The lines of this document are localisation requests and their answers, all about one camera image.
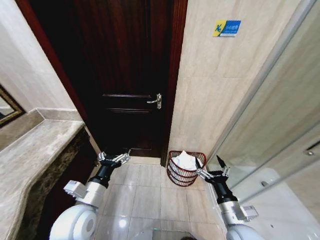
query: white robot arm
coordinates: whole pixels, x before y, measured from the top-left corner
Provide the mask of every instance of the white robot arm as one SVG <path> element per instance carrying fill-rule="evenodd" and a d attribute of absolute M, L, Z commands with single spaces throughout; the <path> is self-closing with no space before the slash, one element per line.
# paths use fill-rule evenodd
<path fill-rule="evenodd" d="M 230 167 L 217 155 L 222 170 L 204 171 L 197 158 L 195 158 L 196 173 L 207 183 L 212 184 L 216 194 L 217 203 L 221 210 L 224 225 L 227 229 L 227 240 L 264 240 L 252 227 L 244 225 L 258 216 L 253 206 L 240 206 L 238 199 L 229 189 L 226 181 L 229 178 Z"/>
<path fill-rule="evenodd" d="M 63 189 L 76 198 L 77 204 L 56 219 L 50 231 L 50 240 L 90 239 L 96 229 L 97 210 L 103 202 L 110 176 L 114 169 L 128 162 L 131 158 L 129 153 L 110 159 L 101 152 L 98 155 L 101 167 L 86 185 L 73 180 L 67 183 Z"/>

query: door lever handle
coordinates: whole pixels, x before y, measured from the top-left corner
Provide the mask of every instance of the door lever handle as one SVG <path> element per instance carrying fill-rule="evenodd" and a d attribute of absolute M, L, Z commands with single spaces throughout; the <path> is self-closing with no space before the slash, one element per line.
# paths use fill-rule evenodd
<path fill-rule="evenodd" d="M 154 104 L 154 103 L 156 103 L 156 102 L 158 102 L 158 100 L 147 101 L 146 103 L 147 103 L 147 104 Z"/>
<path fill-rule="evenodd" d="M 160 93 L 158 93 L 156 95 L 156 100 L 153 100 L 153 101 L 146 101 L 147 104 L 154 104 L 154 103 L 157 103 L 157 106 L 156 108 L 157 109 L 161 109 L 161 105 L 162 105 L 162 96 Z"/>

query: marble countertop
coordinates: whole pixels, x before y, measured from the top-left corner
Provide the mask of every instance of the marble countertop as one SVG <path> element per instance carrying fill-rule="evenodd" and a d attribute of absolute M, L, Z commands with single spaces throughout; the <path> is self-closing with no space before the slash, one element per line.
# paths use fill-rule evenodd
<path fill-rule="evenodd" d="M 83 127 L 44 120 L 0 152 L 0 240 L 15 236 L 31 187 Z"/>

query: sign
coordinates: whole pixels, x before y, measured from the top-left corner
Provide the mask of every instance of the sign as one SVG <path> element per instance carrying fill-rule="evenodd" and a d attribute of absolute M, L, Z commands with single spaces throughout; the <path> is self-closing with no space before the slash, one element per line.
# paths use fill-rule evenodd
<path fill-rule="evenodd" d="M 234 37 L 236 36 L 241 21 L 239 20 L 217 20 L 213 37 Z"/>

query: door handle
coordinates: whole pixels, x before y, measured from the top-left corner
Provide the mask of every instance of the door handle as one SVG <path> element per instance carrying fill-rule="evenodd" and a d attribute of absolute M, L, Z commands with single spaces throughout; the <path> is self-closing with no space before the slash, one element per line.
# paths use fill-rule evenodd
<path fill-rule="evenodd" d="M 319 152 L 320 152 L 320 140 L 312 144 L 310 147 L 308 147 L 306 150 L 303 151 L 303 153 L 308 156 L 319 154 Z"/>
<path fill-rule="evenodd" d="M 147 101 L 146 103 L 147 103 L 147 104 L 157 103 L 156 108 L 157 108 L 157 109 L 161 109 L 161 104 L 162 104 L 162 96 L 161 96 L 161 94 L 158 93 L 158 94 L 156 95 L 156 100 Z"/>

